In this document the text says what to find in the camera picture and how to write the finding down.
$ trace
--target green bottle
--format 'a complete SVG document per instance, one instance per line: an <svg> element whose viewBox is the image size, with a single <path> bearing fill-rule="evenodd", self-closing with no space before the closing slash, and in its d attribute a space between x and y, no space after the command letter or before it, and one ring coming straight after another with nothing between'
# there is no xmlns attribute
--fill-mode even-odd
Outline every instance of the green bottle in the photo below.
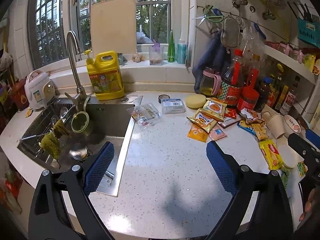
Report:
<svg viewBox="0 0 320 240"><path fill-rule="evenodd" d="M170 32L169 46L168 46L168 62L174 62L175 51L174 51L174 37L173 30Z"/></svg>

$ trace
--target white speckled countertop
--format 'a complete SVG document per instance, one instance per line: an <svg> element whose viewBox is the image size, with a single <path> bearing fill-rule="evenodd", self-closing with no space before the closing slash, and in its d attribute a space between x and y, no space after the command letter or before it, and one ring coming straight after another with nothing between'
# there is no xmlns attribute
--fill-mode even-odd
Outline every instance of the white speckled countertop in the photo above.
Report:
<svg viewBox="0 0 320 240"><path fill-rule="evenodd" d="M184 99L188 93L133 92L142 95L142 103L150 102L161 112L158 95ZM162 115L161 122L143 131L135 125L120 184L119 196L91 193L92 205L106 227L118 233L148 238L186 238L210 233L231 200L206 157L206 143L187 137L191 123L184 114ZM39 112L24 118L25 111L16 114L0 136L0 145L20 174L36 187L41 166L16 147ZM221 149L239 164L253 171L268 173L267 164L254 136L232 125L226 128L228 137L217 141ZM294 200L294 226L302 213L297 171L293 172L290 193ZM252 195L242 223L253 212L257 194ZM68 194L64 192L68 212L75 215Z"/></svg>

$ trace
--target kitchen sink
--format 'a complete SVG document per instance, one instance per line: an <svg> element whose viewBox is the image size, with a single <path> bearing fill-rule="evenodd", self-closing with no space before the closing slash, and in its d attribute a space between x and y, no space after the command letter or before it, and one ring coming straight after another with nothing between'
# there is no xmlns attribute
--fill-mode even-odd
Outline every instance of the kitchen sink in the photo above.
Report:
<svg viewBox="0 0 320 240"><path fill-rule="evenodd" d="M24 137L42 134L51 127L52 117L59 116L60 109L66 107L71 109L68 113L69 118L65 122L66 128L70 131L70 136L63 135L60 139L61 154L56 161L45 151L43 151L38 142L41 138L31 138L21 141L18 149L33 161L45 169L52 172L63 172L69 170L73 165L81 163L71 157L70 149L76 144L78 146L87 146L89 154L96 154L109 141L115 148L115 156L108 168L109 174L114 174L114 178L104 175L97 191L118 196L119 186L124 167L125 158L130 143L134 120L131 117L133 108L139 106L142 96L130 96L114 100L99 101L96 97L91 97L86 106L86 112L89 115L90 122L93 123L93 131L89 135L74 133L71 129L71 119L76 108L70 99L55 99L42 113L33 121Z"/></svg>

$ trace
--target yellow bottle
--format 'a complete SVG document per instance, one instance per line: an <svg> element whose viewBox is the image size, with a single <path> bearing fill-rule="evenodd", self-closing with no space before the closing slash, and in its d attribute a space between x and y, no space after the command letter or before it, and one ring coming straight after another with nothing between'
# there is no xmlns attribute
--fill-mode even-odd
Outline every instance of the yellow bottle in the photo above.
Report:
<svg viewBox="0 0 320 240"><path fill-rule="evenodd" d="M124 96L118 55L115 51L100 53L94 61L86 50L87 70L98 100L110 100Z"/></svg>

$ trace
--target finger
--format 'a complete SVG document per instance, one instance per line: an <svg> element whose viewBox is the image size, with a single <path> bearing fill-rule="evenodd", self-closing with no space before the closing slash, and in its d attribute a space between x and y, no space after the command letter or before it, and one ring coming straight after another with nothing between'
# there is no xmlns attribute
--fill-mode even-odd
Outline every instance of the finger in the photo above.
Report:
<svg viewBox="0 0 320 240"><path fill-rule="evenodd" d="M305 213L302 213L301 214L301 216L299 217L299 222L301 222L303 219L304 219L304 216L305 216L306 214Z"/></svg>
<svg viewBox="0 0 320 240"><path fill-rule="evenodd" d="M313 200L313 198L315 197L315 191L316 191L315 188L310 191L310 194L309 194L309 197L308 197L308 201L312 201Z"/></svg>
<svg viewBox="0 0 320 240"><path fill-rule="evenodd" d="M307 201L306 205L304 206L304 211L307 213L311 210L311 206L312 206L312 203L311 201Z"/></svg>

